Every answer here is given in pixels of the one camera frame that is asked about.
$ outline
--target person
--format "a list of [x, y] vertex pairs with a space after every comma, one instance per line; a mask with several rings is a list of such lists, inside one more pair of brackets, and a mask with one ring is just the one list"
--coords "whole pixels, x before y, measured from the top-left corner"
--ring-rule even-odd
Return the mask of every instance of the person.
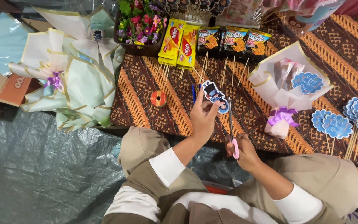
[[[126, 182], [102, 224], [342, 224], [358, 207], [358, 170], [349, 160], [324, 154], [276, 159], [273, 168], [256, 154], [246, 134], [236, 137], [240, 167], [254, 178], [227, 195], [208, 193], [186, 167], [209, 140], [218, 102], [199, 91], [190, 112], [192, 135], [170, 147], [148, 128], [131, 127], [118, 157]], [[226, 143], [227, 155], [233, 145]]]

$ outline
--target hand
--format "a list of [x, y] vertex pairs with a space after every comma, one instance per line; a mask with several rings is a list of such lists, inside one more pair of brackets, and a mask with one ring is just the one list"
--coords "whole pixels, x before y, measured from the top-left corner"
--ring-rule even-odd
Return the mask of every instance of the hand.
[[[237, 135], [236, 140], [238, 144], [238, 153], [240, 154], [237, 163], [243, 170], [252, 173], [255, 169], [258, 169], [263, 162], [256, 154], [255, 148], [247, 134], [243, 133]], [[226, 140], [225, 148], [227, 157], [233, 156], [234, 146], [229, 140]]]
[[211, 103], [209, 100], [202, 101], [204, 91], [200, 89], [196, 102], [190, 112], [190, 120], [193, 125], [194, 139], [204, 145], [212, 135], [215, 127], [215, 117], [220, 117], [218, 113], [220, 102]]

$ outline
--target shirt cuff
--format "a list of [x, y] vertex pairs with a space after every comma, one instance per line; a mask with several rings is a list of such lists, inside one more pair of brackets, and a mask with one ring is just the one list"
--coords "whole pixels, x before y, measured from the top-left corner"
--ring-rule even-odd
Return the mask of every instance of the shirt cuff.
[[150, 165], [166, 187], [185, 169], [172, 148], [149, 160]]
[[323, 209], [321, 200], [294, 184], [292, 192], [281, 200], [273, 200], [289, 224], [303, 224]]

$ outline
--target wrapping paper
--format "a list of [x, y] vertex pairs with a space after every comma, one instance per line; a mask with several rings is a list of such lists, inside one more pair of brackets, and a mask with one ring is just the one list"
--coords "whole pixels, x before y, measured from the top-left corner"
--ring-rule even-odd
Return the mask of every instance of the wrapping paper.
[[8, 13], [0, 14], [0, 73], [11, 75], [9, 62], [18, 63], [27, 41], [27, 34], [34, 32]]
[[[303, 72], [317, 74], [324, 83], [321, 90], [312, 94], [302, 94], [300, 86], [293, 89], [291, 88], [291, 75], [287, 77], [281, 88], [282, 68], [280, 62], [285, 58], [305, 65]], [[308, 57], [306, 57], [299, 42], [293, 43], [261, 61], [247, 78], [251, 81], [252, 87], [261, 96], [261, 98], [272, 106], [272, 110], [279, 110], [280, 107], [295, 109], [296, 111], [311, 109], [311, 104], [314, 100], [333, 88], [333, 85], [327, 75]], [[274, 119], [272, 114], [269, 116], [269, 120], [271, 119]], [[269, 124], [268, 121], [265, 127], [265, 132], [272, 136], [285, 139], [289, 126], [290, 124], [285, 119], [278, 121], [274, 125]]]
[[88, 16], [36, 10], [57, 29], [29, 34], [21, 62], [10, 63], [13, 72], [41, 84], [25, 96], [21, 108], [55, 111], [58, 129], [67, 131], [111, 125], [114, 73], [125, 51], [112, 38], [95, 38], [92, 29], [102, 29], [104, 35], [111, 30], [112, 18], [103, 7]]

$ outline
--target purple ribbon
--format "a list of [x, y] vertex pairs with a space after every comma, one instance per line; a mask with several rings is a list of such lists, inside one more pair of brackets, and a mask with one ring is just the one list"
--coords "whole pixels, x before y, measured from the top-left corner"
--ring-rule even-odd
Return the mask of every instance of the purple ribbon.
[[273, 116], [272, 118], [269, 118], [267, 120], [267, 123], [269, 123], [271, 126], [277, 124], [277, 122], [281, 121], [282, 119], [285, 119], [289, 125], [292, 127], [299, 126], [298, 123], [296, 123], [294, 120], [292, 120], [292, 114], [296, 114], [298, 111], [295, 109], [288, 109], [286, 106], [282, 106], [279, 108], [279, 110], [272, 110], [270, 111], [269, 117]]
[[52, 71], [52, 72], [53, 72], [53, 76], [47, 78], [48, 81], [47, 81], [47, 83], [44, 84], [44, 88], [47, 86], [54, 86], [53, 89], [56, 89], [59, 86], [59, 83], [60, 83], [59, 74], [62, 73], [63, 71], [60, 71], [60, 72]]

